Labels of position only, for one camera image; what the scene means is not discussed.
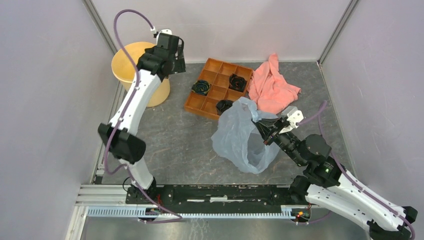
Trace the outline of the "light blue plastic trash bag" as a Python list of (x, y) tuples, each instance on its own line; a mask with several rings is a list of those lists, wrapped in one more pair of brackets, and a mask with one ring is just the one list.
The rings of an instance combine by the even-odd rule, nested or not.
[(275, 160), (280, 148), (264, 144), (255, 126), (259, 120), (276, 119), (277, 115), (258, 110), (257, 104), (240, 97), (218, 119), (211, 136), (213, 150), (230, 160), (241, 172), (260, 174)]

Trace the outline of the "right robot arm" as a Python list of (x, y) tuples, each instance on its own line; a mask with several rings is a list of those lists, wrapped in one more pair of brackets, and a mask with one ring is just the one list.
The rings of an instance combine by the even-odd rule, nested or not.
[(372, 240), (414, 240), (418, 211), (399, 206), (379, 196), (331, 156), (332, 148), (322, 135), (310, 134), (300, 140), (286, 131), (287, 118), (255, 122), (265, 145), (277, 145), (299, 167), (288, 188), (289, 199), (318, 205), (336, 213), (368, 232)]

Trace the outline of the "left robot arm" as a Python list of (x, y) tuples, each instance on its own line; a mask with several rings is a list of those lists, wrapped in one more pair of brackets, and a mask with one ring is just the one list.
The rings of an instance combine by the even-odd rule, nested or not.
[(139, 188), (138, 197), (145, 204), (153, 203), (157, 190), (155, 178), (148, 170), (144, 159), (146, 143), (137, 137), (140, 120), (154, 92), (165, 78), (186, 71), (184, 41), (170, 29), (156, 33), (156, 43), (146, 48), (135, 61), (126, 47), (122, 52), (134, 69), (134, 77), (120, 107), (108, 123), (100, 123), (98, 134), (104, 143), (104, 171), (109, 170), (108, 156), (113, 155), (120, 167), (126, 168), (133, 186)]

